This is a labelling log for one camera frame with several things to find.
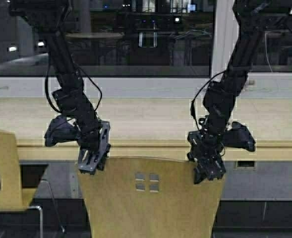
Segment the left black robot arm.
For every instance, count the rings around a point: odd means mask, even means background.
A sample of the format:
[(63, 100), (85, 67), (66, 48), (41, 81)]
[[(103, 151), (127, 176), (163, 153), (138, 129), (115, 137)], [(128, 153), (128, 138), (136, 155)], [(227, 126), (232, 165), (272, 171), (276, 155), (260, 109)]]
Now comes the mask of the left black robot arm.
[(45, 133), (45, 146), (75, 141), (79, 145), (78, 169), (94, 175), (105, 167), (110, 151), (110, 123), (101, 120), (84, 92), (83, 70), (74, 62), (62, 26), (72, 11), (68, 0), (12, 0), (11, 16), (24, 19), (45, 41), (48, 66), (53, 66), (60, 88), (47, 95), (59, 114)]

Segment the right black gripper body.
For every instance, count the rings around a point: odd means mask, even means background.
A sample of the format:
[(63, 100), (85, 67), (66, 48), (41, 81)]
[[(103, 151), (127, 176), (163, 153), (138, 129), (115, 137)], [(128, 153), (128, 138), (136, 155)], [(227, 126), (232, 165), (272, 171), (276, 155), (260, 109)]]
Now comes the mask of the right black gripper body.
[(187, 153), (187, 158), (190, 162), (196, 163), (195, 167), (204, 171), (207, 180), (222, 179), (226, 173), (221, 155), (224, 146), (222, 143), (218, 145), (206, 144), (203, 138), (203, 134), (198, 130), (188, 133), (187, 141), (190, 144), (190, 150)]

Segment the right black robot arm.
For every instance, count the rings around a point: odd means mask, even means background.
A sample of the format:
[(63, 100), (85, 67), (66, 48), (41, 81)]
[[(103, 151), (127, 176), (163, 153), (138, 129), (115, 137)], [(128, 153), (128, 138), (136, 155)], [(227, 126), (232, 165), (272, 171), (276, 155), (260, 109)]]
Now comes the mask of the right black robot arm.
[(239, 25), (238, 39), (220, 81), (210, 79), (203, 106), (208, 114), (196, 119), (196, 131), (190, 131), (188, 160), (196, 163), (193, 183), (222, 179), (226, 173), (222, 151), (226, 147), (256, 150), (256, 141), (248, 128), (234, 121), (228, 123), (236, 99), (241, 94), (252, 69), (256, 50), (265, 32), (281, 29), (292, 16), (292, 0), (236, 0), (233, 4)]

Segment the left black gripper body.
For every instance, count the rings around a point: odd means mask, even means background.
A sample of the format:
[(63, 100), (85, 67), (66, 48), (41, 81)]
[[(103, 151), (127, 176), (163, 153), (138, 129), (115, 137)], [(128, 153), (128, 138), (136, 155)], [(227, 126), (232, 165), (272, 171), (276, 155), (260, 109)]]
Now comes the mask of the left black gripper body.
[(110, 123), (101, 121), (102, 128), (99, 132), (98, 149), (80, 147), (77, 166), (82, 174), (94, 175), (97, 170), (105, 168), (111, 145), (109, 143)]

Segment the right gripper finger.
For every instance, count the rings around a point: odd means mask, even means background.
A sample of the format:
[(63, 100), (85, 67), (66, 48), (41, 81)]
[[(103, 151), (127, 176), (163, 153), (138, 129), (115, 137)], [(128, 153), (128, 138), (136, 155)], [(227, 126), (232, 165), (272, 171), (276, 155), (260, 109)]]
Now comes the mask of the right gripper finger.
[(200, 184), (203, 180), (206, 179), (206, 174), (199, 167), (194, 168), (194, 184)]

